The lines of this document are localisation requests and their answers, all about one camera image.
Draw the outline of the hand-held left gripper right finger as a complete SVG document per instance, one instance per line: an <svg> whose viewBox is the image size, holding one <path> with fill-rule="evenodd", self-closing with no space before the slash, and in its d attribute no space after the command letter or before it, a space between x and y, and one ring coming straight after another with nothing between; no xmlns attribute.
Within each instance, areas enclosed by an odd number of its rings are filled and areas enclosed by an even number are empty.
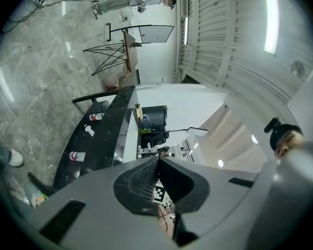
<svg viewBox="0 0 313 250"><path fill-rule="evenodd" d="M257 176L161 157L160 181L175 204L176 222L173 239L163 235L160 250L200 242L241 202Z"/></svg>

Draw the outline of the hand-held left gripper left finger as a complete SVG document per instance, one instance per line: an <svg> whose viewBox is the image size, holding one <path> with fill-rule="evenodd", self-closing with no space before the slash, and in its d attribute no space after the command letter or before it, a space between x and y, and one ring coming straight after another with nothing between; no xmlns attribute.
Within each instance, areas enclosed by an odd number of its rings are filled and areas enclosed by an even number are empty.
<svg viewBox="0 0 313 250"><path fill-rule="evenodd" d="M60 250L176 250L152 202L157 158L85 174L49 197L28 221Z"/></svg>

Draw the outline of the black framed board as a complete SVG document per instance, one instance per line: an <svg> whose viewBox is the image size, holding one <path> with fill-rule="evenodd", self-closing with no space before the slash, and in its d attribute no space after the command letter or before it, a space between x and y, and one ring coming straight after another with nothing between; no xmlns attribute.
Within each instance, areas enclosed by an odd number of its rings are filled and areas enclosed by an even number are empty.
<svg viewBox="0 0 313 250"><path fill-rule="evenodd" d="M111 39L112 32L117 32L117 31L128 32L128 30L130 29L138 29L142 44L166 43L172 31L174 30L174 26L151 25L151 24L112 29L111 23L108 22L106 26L108 26L109 28L109 35L107 39L108 42L112 40Z"/></svg>

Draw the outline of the black marble counter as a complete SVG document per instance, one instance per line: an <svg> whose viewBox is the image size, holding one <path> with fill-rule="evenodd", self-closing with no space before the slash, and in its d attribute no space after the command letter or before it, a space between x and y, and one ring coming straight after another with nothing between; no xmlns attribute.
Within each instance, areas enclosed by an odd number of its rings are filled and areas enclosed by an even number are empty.
<svg viewBox="0 0 313 250"><path fill-rule="evenodd" d="M135 86L123 87L110 94L115 97L108 108L105 108L103 102L94 101L74 129L56 169L52 185L55 192L84 174L124 162L129 121L138 103L138 96ZM104 113L103 118L91 121L89 115L96 113ZM95 132L93 137L84 130L85 124L90 125ZM85 152L84 161L70 160L70 152Z"/></svg>

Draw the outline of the pink bucket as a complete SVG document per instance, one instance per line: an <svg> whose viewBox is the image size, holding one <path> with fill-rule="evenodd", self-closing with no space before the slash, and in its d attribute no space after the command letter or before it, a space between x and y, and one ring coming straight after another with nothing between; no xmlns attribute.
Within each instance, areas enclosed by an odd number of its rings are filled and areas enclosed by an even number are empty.
<svg viewBox="0 0 313 250"><path fill-rule="evenodd" d="M104 79L104 85L107 88L117 88L119 85L119 79L117 75L111 75Z"/></svg>

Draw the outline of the person's right forearm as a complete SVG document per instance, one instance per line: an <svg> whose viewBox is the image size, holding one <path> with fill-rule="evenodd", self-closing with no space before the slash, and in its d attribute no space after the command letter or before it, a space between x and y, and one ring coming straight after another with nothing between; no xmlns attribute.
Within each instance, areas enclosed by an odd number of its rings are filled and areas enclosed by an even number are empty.
<svg viewBox="0 0 313 250"><path fill-rule="evenodd" d="M173 238L175 224L170 218L170 214L166 212L161 204L158 204L158 223L161 230L167 235L168 238Z"/></svg>

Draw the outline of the round smoke detector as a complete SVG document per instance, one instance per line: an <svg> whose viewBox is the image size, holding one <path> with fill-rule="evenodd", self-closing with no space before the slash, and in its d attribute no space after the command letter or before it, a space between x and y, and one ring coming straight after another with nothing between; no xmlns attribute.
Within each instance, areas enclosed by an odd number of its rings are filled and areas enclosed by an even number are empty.
<svg viewBox="0 0 313 250"><path fill-rule="evenodd" d="M296 78L302 78L305 75L305 67L299 60L292 62L290 70L293 76Z"/></svg>

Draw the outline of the black light stand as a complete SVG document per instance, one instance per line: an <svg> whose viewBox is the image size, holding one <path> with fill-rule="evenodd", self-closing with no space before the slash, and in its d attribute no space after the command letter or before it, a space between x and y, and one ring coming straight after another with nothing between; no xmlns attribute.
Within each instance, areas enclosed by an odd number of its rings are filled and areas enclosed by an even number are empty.
<svg viewBox="0 0 313 250"><path fill-rule="evenodd" d="M194 135L194 136L204 136L207 133L209 133L207 129L201 129L201 128L195 128L195 127L189 127L187 129L179 129L179 130L160 131L160 133L176 133L176 132L185 132L189 135Z"/></svg>

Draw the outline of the black barrel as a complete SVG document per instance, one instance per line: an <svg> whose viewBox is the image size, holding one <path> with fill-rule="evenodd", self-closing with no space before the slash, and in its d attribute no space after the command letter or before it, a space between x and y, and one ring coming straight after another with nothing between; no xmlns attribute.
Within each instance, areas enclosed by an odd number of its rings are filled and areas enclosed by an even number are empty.
<svg viewBox="0 0 313 250"><path fill-rule="evenodd" d="M160 131L166 131L167 107L143 107L142 113L148 115L149 124L143 124L143 122L141 122L139 128L152 128L154 132L141 134L141 147L147 147L148 143L150 143L152 147L166 143L169 133L160 133Z"/></svg>

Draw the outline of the person's white shoe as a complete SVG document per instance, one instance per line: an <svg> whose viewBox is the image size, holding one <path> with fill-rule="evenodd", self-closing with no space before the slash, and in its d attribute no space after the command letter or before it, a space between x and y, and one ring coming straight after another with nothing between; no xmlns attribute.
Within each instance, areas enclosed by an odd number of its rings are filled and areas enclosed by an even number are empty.
<svg viewBox="0 0 313 250"><path fill-rule="evenodd" d="M23 165L23 156L16 150L11 149L11 158L9 161L9 165L12 167L20 167Z"/></svg>

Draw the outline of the long ceiling light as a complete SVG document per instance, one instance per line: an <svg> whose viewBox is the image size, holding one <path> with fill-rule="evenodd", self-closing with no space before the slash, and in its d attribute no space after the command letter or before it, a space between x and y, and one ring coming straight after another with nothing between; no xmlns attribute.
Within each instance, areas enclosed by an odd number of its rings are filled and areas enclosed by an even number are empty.
<svg viewBox="0 0 313 250"><path fill-rule="evenodd" d="M279 38L279 5L278 0L266 0L267 31L264 50L274 55Z"/></svg>

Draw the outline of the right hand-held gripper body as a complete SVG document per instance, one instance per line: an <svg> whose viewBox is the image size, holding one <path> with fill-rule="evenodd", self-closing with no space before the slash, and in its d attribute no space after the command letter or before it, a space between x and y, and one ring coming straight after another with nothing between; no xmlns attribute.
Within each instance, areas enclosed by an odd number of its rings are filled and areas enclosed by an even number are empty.
<svg viewBox="0 0 313 250"><path fill-rule="evenodd" d="M170 201L170 197L161 182L157 182L153 191L153 202L164 205Z"/></svg>

